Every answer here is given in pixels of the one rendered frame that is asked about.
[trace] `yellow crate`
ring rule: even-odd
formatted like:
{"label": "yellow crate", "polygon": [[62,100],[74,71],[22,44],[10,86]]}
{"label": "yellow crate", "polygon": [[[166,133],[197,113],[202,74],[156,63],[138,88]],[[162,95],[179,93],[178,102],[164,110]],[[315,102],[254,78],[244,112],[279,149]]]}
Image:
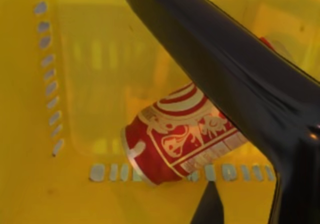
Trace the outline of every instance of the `yellow crate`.
{"label": "yellow crate", "polygon": [[[213,1],[320,76],[319,0]],[[203,171],[156,188],[108,179],[127,163],[120,128],[188,81],[124,0],[0,0],[0,60],[0,223],[190,222]],[[95,163],[101,183],[88,178]],[[223,180],[224,163],[235,181]],[[275,182],[265,171],[244,181],[242,164],[269,165],[249,143],[215,163],[225,222],[266,223]]]}

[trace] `soda can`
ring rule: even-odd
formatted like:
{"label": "soda can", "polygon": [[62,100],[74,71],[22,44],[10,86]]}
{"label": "soda can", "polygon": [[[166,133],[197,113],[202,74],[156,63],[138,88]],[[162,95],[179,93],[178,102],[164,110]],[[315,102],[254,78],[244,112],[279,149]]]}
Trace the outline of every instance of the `soda can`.
{"label": "soda can", "polygon": [[143,109],[121,135],[131,165],[153,185],[181,180],[247,142],[194,83]]}

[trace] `yellow plastic bin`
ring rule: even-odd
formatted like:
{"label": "yellow plastic bin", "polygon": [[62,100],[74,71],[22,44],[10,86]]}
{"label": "yellow plastic bin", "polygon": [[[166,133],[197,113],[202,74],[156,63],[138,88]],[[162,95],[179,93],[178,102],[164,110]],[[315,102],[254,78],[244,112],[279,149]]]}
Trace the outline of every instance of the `yellow plastic bin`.
{"label": "yellow plastic bin", "polygon": [[[213,1],[319,77],[319,0]],[[120,128],[188,81],[124,0],[0,0],[0,62],[1,224],[190,222],[203,170],[159,187],[133,181],[131,168],[120,178]],[[89,180],[96,163],[101,182]],[[233,181],[224,163],[236,167]],[[267,222],[275,181],[266,165],[249,143],[214,164],[226,224]]]}

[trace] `can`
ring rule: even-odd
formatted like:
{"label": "can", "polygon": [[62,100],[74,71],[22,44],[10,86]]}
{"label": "can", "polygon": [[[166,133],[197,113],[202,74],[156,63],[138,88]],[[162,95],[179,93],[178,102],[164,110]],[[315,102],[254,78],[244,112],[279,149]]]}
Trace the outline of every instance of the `can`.
{"label": "can", "polygon": [[247,142],[194,83],[143,109],[121,135],[131,165],[153,185],[181,180]]}

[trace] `can rim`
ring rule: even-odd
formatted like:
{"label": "can rim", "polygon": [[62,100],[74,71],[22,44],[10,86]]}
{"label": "can rim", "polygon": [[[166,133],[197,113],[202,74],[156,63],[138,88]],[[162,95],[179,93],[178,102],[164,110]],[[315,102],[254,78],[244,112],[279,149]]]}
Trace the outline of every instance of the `can rim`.
{"label": "can rim", "polygon": [[125,150],[125,153],[126,153],[126,156],[131,164],[131,166],[133,167],[133,169],[137,172],[138,176],[145,182],[147,183],[148,185],[150,186],[156,186],[155,183],[153,183],[145,174],[144,172],[140,169],[140,167],[138,166],[135,158],[132,156],[132,152],[130,151],[130,148],[129,148],[129,145],[128,145],[128,142],[127,142],[127,139],[126,139],[126,129],[123,128],[121,130],[121,143],[122,143],[122,146]]}

